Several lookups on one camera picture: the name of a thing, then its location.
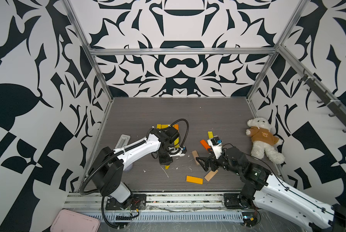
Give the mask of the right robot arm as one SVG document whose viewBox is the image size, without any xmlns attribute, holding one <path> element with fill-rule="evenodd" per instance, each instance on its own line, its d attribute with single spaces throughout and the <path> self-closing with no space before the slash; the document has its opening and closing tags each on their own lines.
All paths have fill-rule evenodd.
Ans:
<svg viewBox="0 0 346 232">
<path fill-rule="evenodd" d="M 282 181 L 270 169 L 248 160 L 236 147 L 228 148 L 219 158 L 214 154 L 197 157 L 205 170 L 223 168 L 240 177 L 244 186 L 231 208 L 259 208 L 274 213 L 307 232 L 346 232 L 346 208 L 318 201 Z"/>
</svg>

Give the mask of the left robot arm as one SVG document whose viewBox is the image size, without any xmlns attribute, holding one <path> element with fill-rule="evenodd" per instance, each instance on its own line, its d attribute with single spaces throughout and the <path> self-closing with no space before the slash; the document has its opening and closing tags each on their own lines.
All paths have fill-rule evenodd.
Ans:
<svg viewBox="0 0 346 232">
<path fill-rule="evenodd" d="M 186 154 L 184 143 L 188 136 L 189 123 L 178 119 L 164 129 L 151 127 L 146 136 L 137 142 L 118 149 L 103 148 L 92 163 L 88 176 L 82 182 L 79 193 L 100 193 L 111 197 L 127 208 L 134 200 L 133 193 L 122 182 L 126 168 L 146 155 L 156 154 L 160 165 L 169 166 L 174 157 Z"/>
</svg>

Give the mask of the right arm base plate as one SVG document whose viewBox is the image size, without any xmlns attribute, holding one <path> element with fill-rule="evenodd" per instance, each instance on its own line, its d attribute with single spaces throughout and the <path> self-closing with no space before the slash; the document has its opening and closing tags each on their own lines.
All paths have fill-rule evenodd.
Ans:
<svg viewBox="0 0 346 232">
<path fill-rule="evenodd" d="M 241 193 L 225 193 L 224 206 L 227 209 L 253 209 L 252 197 Z"/>
</svg>

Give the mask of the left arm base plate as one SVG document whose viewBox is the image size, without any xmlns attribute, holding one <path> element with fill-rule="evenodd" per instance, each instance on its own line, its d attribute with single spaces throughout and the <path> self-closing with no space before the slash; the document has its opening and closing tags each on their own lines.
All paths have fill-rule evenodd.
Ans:
<svg viewBox="0 0 346 232">
<path fill-rule="evenodd" d="M 120 203 L 113 197 L 108 197 L 106 210 L 144 210 L 146 207 L 146 194 L 131 194 L 124 202 Z"/>
</svg>

